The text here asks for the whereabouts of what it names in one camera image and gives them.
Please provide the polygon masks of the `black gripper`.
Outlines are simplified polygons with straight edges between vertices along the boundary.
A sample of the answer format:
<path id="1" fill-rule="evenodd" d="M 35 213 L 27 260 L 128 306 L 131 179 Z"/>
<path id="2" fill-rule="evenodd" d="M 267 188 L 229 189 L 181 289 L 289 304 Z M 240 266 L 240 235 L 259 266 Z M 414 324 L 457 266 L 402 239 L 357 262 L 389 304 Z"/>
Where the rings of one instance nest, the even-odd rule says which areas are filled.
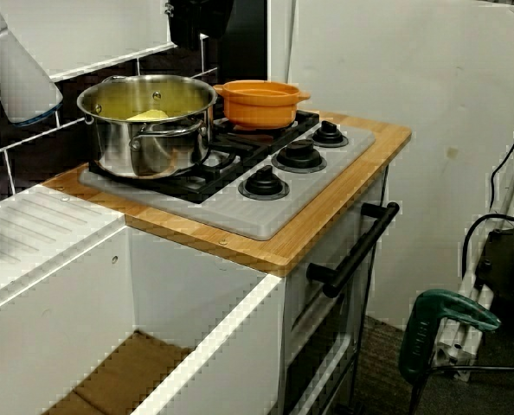
<path id="1" fill-rule="evenodd" d="M 170 0 L 166 2 L 173 14 L 203 13 L 229 14 L 234 2 L 231 0 Z M 202 20 L 182 19 L 174 15 L 170 19 L 171 41 L 180 48 L 199 48 L 201 35 L 211 39 L 224 36 L 228 21 L 223 16 L 203 16 Z"/>

